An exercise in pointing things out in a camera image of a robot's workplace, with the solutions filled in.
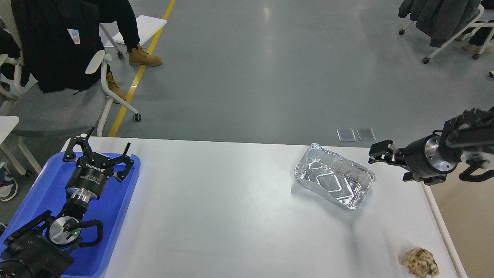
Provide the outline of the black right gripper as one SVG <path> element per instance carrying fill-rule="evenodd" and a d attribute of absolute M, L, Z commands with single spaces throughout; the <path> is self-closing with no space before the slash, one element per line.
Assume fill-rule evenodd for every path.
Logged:
<path fill-rule="evenodd" d="M 439 152 L 439 135 L 429 135 L 416 140 L 405 148 L 397 148 L 392 140 L 373 144 L 369 150 L 369 164 L 383 162 L 393 166 L 404 166 L 403 181 L 438 184 L 446 181 L 447 174 L 453 172 L 456 162 L 448 162 Z"/>

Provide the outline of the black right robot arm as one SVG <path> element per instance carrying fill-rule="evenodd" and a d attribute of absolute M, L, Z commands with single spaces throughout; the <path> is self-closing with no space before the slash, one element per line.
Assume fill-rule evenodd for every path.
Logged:
<path fill-rule="evenodd" d="M 449 119 L 441 130 L 397 148 L 392 140 L 373 144 L 370 164 L 382 162 L 406 169 L 403 181 L 435 185 L 446 181 L 460 162 L 468 165 L 459 174 L 465 182 L 479 183 L 493 178 L 493 109 L 477 108 Z"/>

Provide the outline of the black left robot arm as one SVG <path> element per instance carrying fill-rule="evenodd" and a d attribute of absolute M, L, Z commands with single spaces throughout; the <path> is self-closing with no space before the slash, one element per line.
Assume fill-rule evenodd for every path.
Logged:
<path fill-rule="evenodd" d="M 2 278 L 94 277 L 108 263 L 140 161 L 75 136 L 51 157 L 2 236 Z"/>

